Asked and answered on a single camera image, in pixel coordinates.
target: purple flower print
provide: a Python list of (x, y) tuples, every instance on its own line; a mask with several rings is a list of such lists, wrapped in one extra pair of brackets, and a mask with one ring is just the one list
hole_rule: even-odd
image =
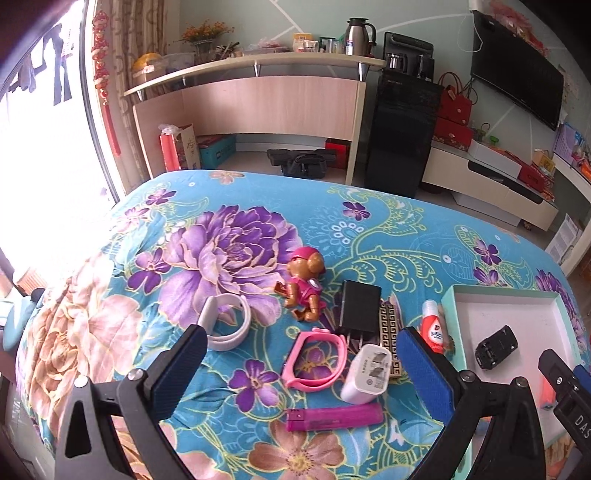
[(228, 387), (240, 390), (236, 396), (236, 405), (240, 411), (252, 410), (255, 397), (267, 407), (279, 404), (279, 395), (271, 384), (279, 378), (275, 372), (265, 370), (265, 364), (260, 360), (247, 360), (244, 363), (246, 371), (238, 369), (228, 382)]
[(127, 286), (137, 290), (144, 283), (144, 293), (147, 295), (160, 285), (161, 274), (170, 270), (170, 265), (162, 260), (162, 249), (158, 247), (154, 254), (141, 252), (135, 257), (135, 264), (141, 268), (127, 280)]
[(158, 189), (153, 194), (148, 195), (146, 205), (161, 205), (170, 200), (171, 197), (174, 197), (176, 193), (176, 190), (167, 191), (166, 189)]
[(148, 219), (146, 213), (149, 211), (147, 208), (131, 207), (122, 216), (117, 218), (116, 230), (119, 233), (125, 233), (137, 228), (140, 220)]
[(182, 270), (160, 288), (160, 309), (185, 328), (195, 323), (207, 297), (230, 292), (246, 296), (257, 321), (271, 325), (281, 315), (273, 288), (287, 276), (287, 262), (300, 246), (296, 227), (264, 207), (223, 205), (202, 213), (164, 246), (164, 261)]
[(579, 312), (573, 303), (573, 299), (570, 294), (563, 287), (562, 283), (558, 278), (552, 275), (551, 272), (546, 273), (544, 270), (538, 270), (538, 274), (535, 276), (535, 284), (538, 290), (541, 291), (554, 291), (560, 295), (560, 298), (566, 306), (566, 312), (569, 314), (570, 323), (573, 325), (574, 335), (577, 339), (580, 351), (587, 350), (587, 339), (585, 337), (584, 328), (579, 316)]
[(358, 222), (371, 216), (371, 213), (369, 213), (367, 209), (359, 202), (343, 202), (343, 206), (346, 207), (346, 209), (343, 210), (343, 215), (346, 217), (355, 218), (355, 220)]
[(560, 283), (560, 280), (552, 275), (552, 273), (546, 273), (544, 270), (538, 270), (538, 274), (535, 276), (535, 283), (539, 290), (555, 291), (560, 295), (571, 320), (573, 320), (575, 317), (578, 317), (577, 309), (574, 306), (573, 300), (570, 298), (570, 295), (566, 289), (562, 286), (562, 283)]
[(490, 244), (487, 247), (482, 240), (477, 239), (474, 251), (478, 255), (480, 255), (482, 261), (490, 267), (492, 267), (493, 264), (498, 265), (499, 263), (501, 263), (501, 258), (497, 256), (497, 253), (499, 253), (499, 251), (493, 244)]
[(324, 352), (316, 346), (310, 348), (303, 357), (298, 358), (295, 370), (298, 378), (307, 380), (326, 378), (332, 373)]
[(476, 267), (474, 269), (474, 278), (480, 283), (492, 287), (499, 281), (499, 272), (496, 270), (490, 270), (490, 272), (486, 273), (480, 267)]

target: wooden desk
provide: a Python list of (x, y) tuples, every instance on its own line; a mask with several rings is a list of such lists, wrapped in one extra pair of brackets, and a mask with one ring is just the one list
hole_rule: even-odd
[[(261, 77), (261, 66), (313, 64), (353, 67), (359, 80), (317, 76)], [(351, 185), (361, 117), (365, 75), (383, 60), (328, 53), (273, 53), (214, 61), (164, 75), (124, 95), (174, 80), (252, 66), (255, 77), (224, 80), (177, 90), (134, 105), (135, 124), (152, 178), (165, 172), (159, 124), (193, 124), (195, 135), (269, 133), (338, 138), (351, 142), (345, 183)]]

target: fitness tracker band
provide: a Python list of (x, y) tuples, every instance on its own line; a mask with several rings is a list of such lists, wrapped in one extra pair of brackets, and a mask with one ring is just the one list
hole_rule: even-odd
[[(240, 328), (225, 336), (213, 336), (213, 327), (217, 322), (218, 308), (223, 305), (232, 305), (240, 307), (243, 312), (244, 321)], [(248, 335), (251, 326), (251, 308), (246, 301), (246, 297), (233, 293), (222, 293), (213, 297), (208, 297), (199, 315), (197, 325), (203, 327), (207, 332), (207, 347), (216, 352), (225, 352), (240, 345)]]
[[(301, 352), (302, 347), (307, 340), (316, 340), (334, 343), (337, 346), (337, 354), (339, 361), (335, 370), (324, 378), (297, 378), (294, 374), (294, 365)], [(295, 338), (295, 342), (291, 347), (291, 352), (287, 356), (287, 360), (283, 364), (281, 371), (281, 379), (284, 381), (286, 387), (296, 388), (302, 392), (316, 392), (328, 388), (335, 380), (340, 377), (347, 363), (347, 343), (343, 335), (335, 335), (324, 328), (312, 328), (311, 332), (300, 332)]]

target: television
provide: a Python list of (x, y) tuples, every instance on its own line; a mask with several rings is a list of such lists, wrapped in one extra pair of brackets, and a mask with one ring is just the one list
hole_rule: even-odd
[(564, 79), (540, 52), (494, 18), (474, 11), (472, 77), (507, 95), (552, 130), (558, 127)]

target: white phone charger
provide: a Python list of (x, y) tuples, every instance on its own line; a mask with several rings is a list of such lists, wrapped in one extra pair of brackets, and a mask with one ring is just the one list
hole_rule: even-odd
[(340, 397), (361, 405), (372, 401), (388, 388), (392, 353), (383, 346), (366, 343), (353, 358)]

